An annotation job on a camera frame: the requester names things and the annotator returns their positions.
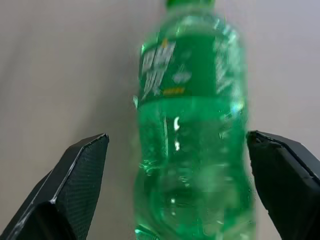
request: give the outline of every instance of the green plastic bottle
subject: green plastic bottle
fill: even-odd
[[[141,49],[137,240],[255,239],[244,49],[210,6],[168,0],[166,20]]]

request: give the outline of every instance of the bottle label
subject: bottle label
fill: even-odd
[[[186,96],[230,96],[243,73],[237,41],[210,35],[164,39],[141,56],[139,106]]]

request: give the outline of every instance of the gray background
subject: gray background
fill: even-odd
[[[134,239],[137,53],[161,19],[163,1],[0,1],[0,231],[69,145],[107,132],[88,239]],[[250,129],[300,141],[316,156],[319,7],[315,0],[216,4],[247,44]],[[278,240],[259,200],[257,213],[257,239]]]

